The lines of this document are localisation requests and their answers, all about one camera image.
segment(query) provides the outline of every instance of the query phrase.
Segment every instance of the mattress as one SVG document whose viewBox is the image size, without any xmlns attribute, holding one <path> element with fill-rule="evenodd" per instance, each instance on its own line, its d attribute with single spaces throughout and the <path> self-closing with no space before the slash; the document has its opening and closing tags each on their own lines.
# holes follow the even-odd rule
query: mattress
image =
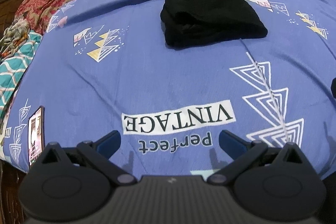
<svg viewBox="0 0 336 224">
<path fill-rule="evenodd" d="M 336 170 L 336 0 L 246 0 L 268 29 L 183 50 L 165 44 L 164 0 L 75 0 L 50 20 L 9 113 L 4 157 L 28 171 L 27 122 L 45 107 L 45 142 L 118 130 L 110 161 L 140 178 L 203 175 L 232 159 L 222 130 L 282 147 L 321 178 Z"/>
</svg>

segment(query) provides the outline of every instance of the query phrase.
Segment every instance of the ribbed gray panel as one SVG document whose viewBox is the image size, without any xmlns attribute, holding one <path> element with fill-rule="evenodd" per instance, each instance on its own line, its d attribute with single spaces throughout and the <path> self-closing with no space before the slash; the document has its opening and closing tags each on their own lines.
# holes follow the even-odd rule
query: ribbed gray panel
<svg viewBox="0 0 336 224">
<path fill-rule="evenodd" d="M 26 223 L 43 222 L 30 219 Z M 136 185 L 118 188 L 110 201 L 94 215 L 72 223 L 285 224 L 263 220 L 246 212 L 225 187 L 206 184 L 201 176 L 143 177 Z M 319 224 L 315 219 L 291 223 Z"/>
</svg>

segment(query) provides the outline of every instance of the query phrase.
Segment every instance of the smartphone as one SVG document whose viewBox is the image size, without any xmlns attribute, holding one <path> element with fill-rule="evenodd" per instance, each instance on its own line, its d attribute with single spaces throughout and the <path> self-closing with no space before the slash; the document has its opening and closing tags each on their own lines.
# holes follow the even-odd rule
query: smartphone
<svg viewBox="0 0 336 224">
<path fill-rule="evenodd" d="M 44 149 L 44 107 L 40 106 L 28 120 L 29 168 Z"/>
</svg>

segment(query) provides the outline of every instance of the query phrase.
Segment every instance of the wooden bed frame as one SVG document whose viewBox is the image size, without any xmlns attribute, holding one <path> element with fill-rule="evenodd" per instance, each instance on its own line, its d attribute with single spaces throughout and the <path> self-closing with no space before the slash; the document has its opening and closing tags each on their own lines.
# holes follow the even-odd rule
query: wooden bed frame
<svg viewBox="0 0 336 224">
<path fill-rule="evenodd" d="M 0 39 L 24 0 L 0 0 Z M 22 224 L 26 218 L 17 197 L 25 173 L 0 160 L 0 224 Z"/>
</svg>

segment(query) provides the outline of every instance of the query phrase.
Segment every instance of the folded black cloth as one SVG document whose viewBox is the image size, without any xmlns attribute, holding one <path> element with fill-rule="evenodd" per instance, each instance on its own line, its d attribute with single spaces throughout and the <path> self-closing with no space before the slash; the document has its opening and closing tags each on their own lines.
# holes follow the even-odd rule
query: folded black cloth
<svg viewBox="0 0 336 224">
<path fill-rule="evenodd" d="M 160 17 L 167 45 L 177 48 L 268 33 L 245 0 L 165 0 Z"/>
</svg>

